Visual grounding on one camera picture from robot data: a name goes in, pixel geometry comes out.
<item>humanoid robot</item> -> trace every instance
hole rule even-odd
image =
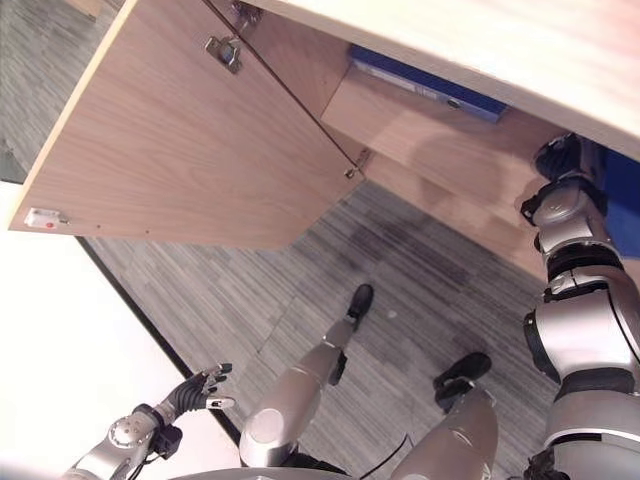
[[[545,145],[538,169],[550,183],[522,205],[539,233],[535,247],[548,272],[542,303],[524,319],[536,367],[560,385],[550,409],[543,451],[527,480],[640,478],[640,295],[605,227],[599,189],[600,147],[575,134]],[[245,467],[183,480],[345,480],[341,469],[297,451],[323,388],[337,385],[349,339],[373,301],[361,285],[346,315],[287,370],[247,419],[240,440]],[[434,380],[447,413],[393,472],[392,480],[487,480],[498,442],[494,399],[476,381],[491,366],[479,352]],[[137,407],[82,457],[65,480],[125,480],[151,452],[168,458],[181,432],[171,424],[188,410],[226,408],[216,394],[231,371],[221,364],[178,386],[156,407]]]

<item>wood panel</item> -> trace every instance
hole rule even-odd
[[[200,0],[128,1],[27,179],[30,207],[75,235],[238,247],[290,243],[359,181],[250,52],[232,75],[204,44],[230,31]]]
[[[371,158],[364,172],[369,180],[496,255],[540,279],[546,279],[540,254],[533,248],[536,231],[532,227],[517,227],[380,154]]]
[[[416,174],[523,225],[519,206],[544,179],[535,152],[563,132],[518,110],[498,124],[423,98],[352,68],[323,120]]]
[[[102,10],[103,0],[65,0],[69,5],[89,17],[97,18]]]
[[[640,160],[640,4],[250,0]]]
[[[231,0],[211,3],[227,21],[238,23]],[[349,69],[349,42],[268,11],[263,12],[258,25],[248,28],[242,36],[311,115],[320,120]],[[362,144],[330,127],[326,130],[351,160],[358,158]]]

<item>metal hinge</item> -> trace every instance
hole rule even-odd
[[[252,32],[252,29],[260,23],[262,10],[240,1],[234,1],[231,7],[237,14],[237,20],[234,25],[235,33],[223,38],[209,37],[204,48],[213,58],[235,75],[242,68],[242,62],[240,61],[242,40],[240,37],[246,38]]]
[[[235,0],[231,2],[231,8],[236,12],[237,19],[234,28],[238,35],[247,38],[247,34],[255,28],[262,19],[262,9],[248,3]]]
[[[362,169],[364,168],[366,163],[369,161],[372,154],[373,152],[368,148],[363,148],[362,150],[360,150],[360,154],[358,155],[355,166],[345,171],[344,176],[347,177],[349,180],[351,180],[353,177],[356,176],[357,172],[362,172]]]

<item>wooden cabinet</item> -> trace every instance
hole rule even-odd
[[[28,230],[29,209],[45,208],[69,219],[62,233],[279,247],[362,180],[353,164],[366,148],[369,180],[545,277],[519,206],[544,183],[533,155],[564,128],[517,108],[494,125],[350,68],[347,40],[426,68],[427,46],[413,52],[385,33],[395,17],[374,22],[378,35],[350,23],[372,18],[343,18],[337,5],[342,22],[315,12],[323,2],[251,2],[324,31],[269,11],[241,29],[231,0],[128,0],[37,159],[13,228]],[[204,48],[233,35],[236,75]],[[453,80],[461,68],[432,66]],[[477,86],[503,91],[489,77]]]
[[[236,75],[205,50],[233,35],[201,0],[129,0],[32,169],[56,233],[238,247],[292,242],[361,177],[244,48]]]

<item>open cabinet door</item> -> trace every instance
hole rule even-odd
[[[128,0],[53,128],[11,228],[283,246],[355,187],[351,164],[201,0]],[[47,230],[31,209],[60,212]]]

